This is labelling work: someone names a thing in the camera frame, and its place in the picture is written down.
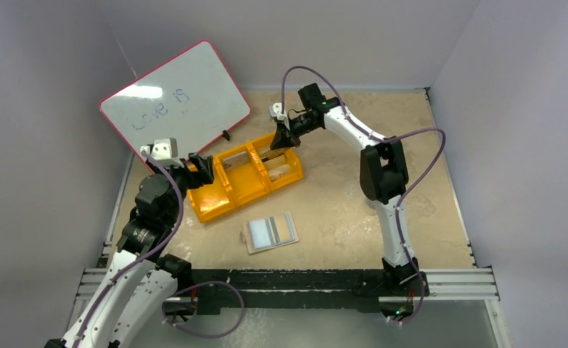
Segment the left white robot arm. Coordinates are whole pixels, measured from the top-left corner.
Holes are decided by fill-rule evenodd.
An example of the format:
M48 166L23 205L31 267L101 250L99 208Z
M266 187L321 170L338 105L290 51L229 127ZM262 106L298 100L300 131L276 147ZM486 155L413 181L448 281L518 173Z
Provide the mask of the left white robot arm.
M213 158L142 154L153 174L139 184L110 266L76 322L46 347L128 347L156 307L192 281L189 262L162 252L181 226L188 190L213 183Z

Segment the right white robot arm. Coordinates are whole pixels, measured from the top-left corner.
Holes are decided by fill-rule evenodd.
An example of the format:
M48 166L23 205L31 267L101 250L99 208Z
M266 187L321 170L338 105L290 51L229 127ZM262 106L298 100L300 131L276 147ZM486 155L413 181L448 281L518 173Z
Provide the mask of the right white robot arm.
M361 191L378 215L382 235L383 279L380 286L408 294L427 294L428 285L420 271L405 222L403 198L409 182L401 141L387 138L360 121L340 98L326 98L317 84L301 88L301 113L290 118L283 102L268 108L276 124L270 148L288 149L300 145L301 136L316 129L330 131L359 155Z

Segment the cards in right compartment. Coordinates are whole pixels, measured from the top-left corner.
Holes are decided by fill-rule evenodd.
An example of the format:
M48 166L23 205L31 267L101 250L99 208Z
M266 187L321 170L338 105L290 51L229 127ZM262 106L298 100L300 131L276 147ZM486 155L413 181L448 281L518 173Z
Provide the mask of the cards in right compartment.
M292 166L287 161L286 152L287 149L271 150L268 147L258 150L260 160L271 181L276 181L292 172Z

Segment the card in middle compartment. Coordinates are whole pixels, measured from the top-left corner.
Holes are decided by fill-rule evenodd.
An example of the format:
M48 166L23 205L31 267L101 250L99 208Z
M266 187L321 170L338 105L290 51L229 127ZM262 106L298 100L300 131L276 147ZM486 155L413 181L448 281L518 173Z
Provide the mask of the card in middle compartment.
M246 165L249 162L249 155L247 152L240 152L222 160L224 170L233 170L237 167Z

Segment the yellow plastic compartment tray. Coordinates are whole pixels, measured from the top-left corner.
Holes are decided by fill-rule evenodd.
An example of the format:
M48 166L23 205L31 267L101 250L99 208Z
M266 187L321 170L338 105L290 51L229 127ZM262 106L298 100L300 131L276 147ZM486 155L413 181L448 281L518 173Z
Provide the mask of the yellow plastic compartment tray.
M213 184L188 191L189 203L200 223L211 223L304 178L300 158L294 149L288 148L286 158L292 172L276 181L270 180L258 150L270 149L273 136L269 133L213 155ZM233 170L224 170L222 160L240 152L248 153L249 162Z

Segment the black whiteboard stand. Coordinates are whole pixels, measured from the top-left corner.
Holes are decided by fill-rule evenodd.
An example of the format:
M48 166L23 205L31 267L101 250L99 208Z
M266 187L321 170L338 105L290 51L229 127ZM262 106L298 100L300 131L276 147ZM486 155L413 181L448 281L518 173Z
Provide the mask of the black whiteboard stand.
M226 139L227 141L230 141L230 140L231 140L230 133L229 133L227 130L223 130L221 136L222 136L224 139Z

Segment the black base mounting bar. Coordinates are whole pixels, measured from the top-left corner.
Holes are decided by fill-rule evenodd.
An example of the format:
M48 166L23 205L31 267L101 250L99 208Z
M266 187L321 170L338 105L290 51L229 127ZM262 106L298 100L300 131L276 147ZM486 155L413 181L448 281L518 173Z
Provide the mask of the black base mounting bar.
M194 269L190 262L165 255L157 270L173 276L173 289L200 315L222 309L347 309L407 317L421 294L380 286L384 269L237 270Z

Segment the white board with pink frame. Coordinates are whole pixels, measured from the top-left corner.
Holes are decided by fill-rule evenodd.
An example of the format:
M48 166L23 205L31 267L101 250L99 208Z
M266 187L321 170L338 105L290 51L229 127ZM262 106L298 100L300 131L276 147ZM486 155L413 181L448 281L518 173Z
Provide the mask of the white board with pink frame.
M186 156L222 138L250 106L214 45L203 40L103 99L99 111L135 155L173 138Z

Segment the aluminium rail frame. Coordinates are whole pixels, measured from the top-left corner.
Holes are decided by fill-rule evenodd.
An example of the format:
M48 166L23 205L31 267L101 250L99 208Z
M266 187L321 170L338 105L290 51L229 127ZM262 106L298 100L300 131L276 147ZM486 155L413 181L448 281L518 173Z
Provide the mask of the aluminium rail frame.
M425 301L483 301L496 322L498 287L491 268L421 270L404 221L410 182L401 137L386 137L356 118L340 96L325 97L316 84L298 92L302 110L289 118L282 103L270 109L276 122L273 149L292 149L319 128L345 140L360 155L360 185L379 217L384 254L380 269L195 269L163 254L179 229L189 189L213 183L215 162L192 154L173 163L159 144L143 148L158 173L142 181L136 207L111 265L81 315L49 347L127 347L153 312L183 328L188 315L222 308L354 309L379 312L402 325Z

